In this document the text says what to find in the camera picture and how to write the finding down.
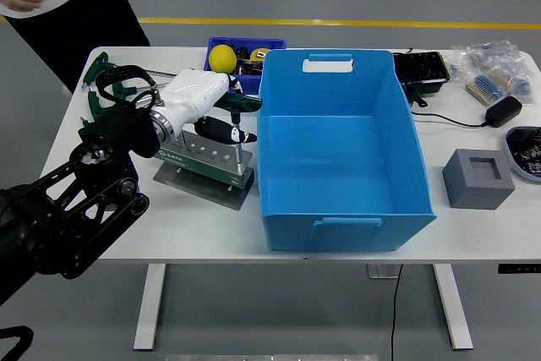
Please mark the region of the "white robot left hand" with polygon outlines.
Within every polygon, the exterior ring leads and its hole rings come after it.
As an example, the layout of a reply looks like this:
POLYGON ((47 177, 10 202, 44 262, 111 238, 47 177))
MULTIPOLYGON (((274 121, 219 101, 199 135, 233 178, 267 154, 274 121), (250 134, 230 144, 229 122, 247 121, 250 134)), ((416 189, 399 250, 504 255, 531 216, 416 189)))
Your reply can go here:
POLYGON ((214 107, 233 115, 256 112, 263 101, 243 93, 238 79, 230 74, 187 68, 177 74, 159 91, 157 101, 150 111, 158 140, 174 141, 183 126, 207 115, 214 107))

